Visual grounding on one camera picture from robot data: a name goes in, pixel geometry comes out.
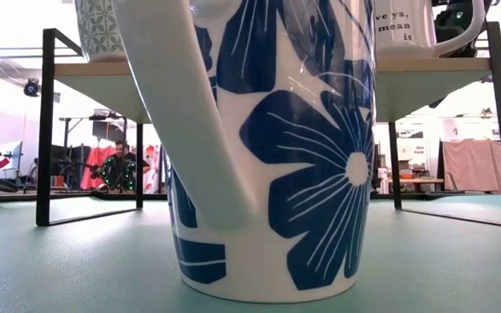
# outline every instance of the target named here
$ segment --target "camera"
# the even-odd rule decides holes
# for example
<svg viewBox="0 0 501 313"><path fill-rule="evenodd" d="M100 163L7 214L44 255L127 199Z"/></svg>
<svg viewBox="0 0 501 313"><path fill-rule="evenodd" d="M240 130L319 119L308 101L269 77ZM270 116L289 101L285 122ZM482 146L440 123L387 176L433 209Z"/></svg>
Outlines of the camera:
<svg viewBox="0 0 501 313"><path fill-rule="evenodd" d="M40 81L37 78L29 78L24 85L24 94L28 97L38 97L40 91Z"/></svg>

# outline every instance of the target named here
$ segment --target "white mug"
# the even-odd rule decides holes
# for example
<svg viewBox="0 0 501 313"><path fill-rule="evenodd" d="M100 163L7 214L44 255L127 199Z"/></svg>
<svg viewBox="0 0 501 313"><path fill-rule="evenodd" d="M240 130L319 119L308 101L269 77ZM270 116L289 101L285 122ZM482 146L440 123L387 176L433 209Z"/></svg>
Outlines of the white mug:
<svg viewBox="0 0 501 313"><path fill-rule="evenodd" d="M483 0L472 0L473 18L461 35L437 43L431 0L375 0L377 58L435 58L475 39L484 22Z"/></svg>
<svg viewBox="0 0 501 313"><path fill-rule="evenodd" d="M258 303L349 289L371 190L371 0L114 5L173 166L183 280Z"/></svg>

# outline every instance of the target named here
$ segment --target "pink curtain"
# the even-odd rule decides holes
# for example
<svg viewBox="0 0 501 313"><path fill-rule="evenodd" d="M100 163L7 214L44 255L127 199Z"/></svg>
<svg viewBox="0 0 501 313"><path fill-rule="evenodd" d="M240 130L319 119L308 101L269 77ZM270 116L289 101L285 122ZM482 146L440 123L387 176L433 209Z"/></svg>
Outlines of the pink curtain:
<svg viewBox="0 0 501 313"><path fill-rule="evenodd" d="M447 190L491 191L501 195L501 144L491 140L443 143Z"/></svg>
<svg viewBox="0 0 501 313"><path fill-rule="evenodd" d="M114 153L115 153L115 148L113 147L92 148L90 149L90 154L88 155L88 159L86 159L86 163L90 165L102 166L105 159ZM92 179L90 177L90 171L86 169L84 170L83 181L80 184L80 188L88 190L90 188L96 188L102 183L104 183L104 180L102 180L102 178Z"/></svg>
<svg viewBox="0 0 501 313"><path fill-rule="evenodd" d="M150 170L144 174L144 193L147 194L158 192L159 180L157 173L159 169L159 152L159 144L149 145L144 149L144 161L150 166Z"/></svg>

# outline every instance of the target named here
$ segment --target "wooden shelf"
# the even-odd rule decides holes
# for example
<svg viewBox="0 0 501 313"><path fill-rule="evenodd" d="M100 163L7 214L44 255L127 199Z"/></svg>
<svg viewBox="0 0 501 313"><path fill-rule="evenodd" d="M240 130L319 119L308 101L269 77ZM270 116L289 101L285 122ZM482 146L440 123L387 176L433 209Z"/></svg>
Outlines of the wooden shelf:
<svg viewBox="0 0 501 313"><path fill-rule="evenodd" d="M127 63L56 64L56 80L136 123L150 123Z"/></svg>
<svg viewBox="0 0 501 313"><path fill-rule="evenodd" d="M379 60L377 122L395 122L490 73L487 57Z"/></svg>
<svg viewBox="0 0 501 313"><path fill-rule="evenodd" d="M490 72L490 58L378 60L377 122L396 121ZM134 122L150 122L127 63L56 64L56 79Z"/></svg>

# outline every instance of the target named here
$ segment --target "desk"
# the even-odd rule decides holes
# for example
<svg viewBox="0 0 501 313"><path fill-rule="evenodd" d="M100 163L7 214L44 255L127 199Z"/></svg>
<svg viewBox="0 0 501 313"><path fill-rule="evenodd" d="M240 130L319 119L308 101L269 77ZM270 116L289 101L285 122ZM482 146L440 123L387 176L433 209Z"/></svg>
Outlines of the desk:
<svg viewBox="0 0 501 313"><path fill-rule="evenodd" d="M399 179L400 183L412 183L415 185L415 192L422 192L421 191L421 184L422 183L430 183L434 185L434 188L436 191L441 190L441 188L438 187L439 184L444 183L444 179L442 178L411 178L411 179ZM388 179L388 183L393 183L392 179Z"/></svg>

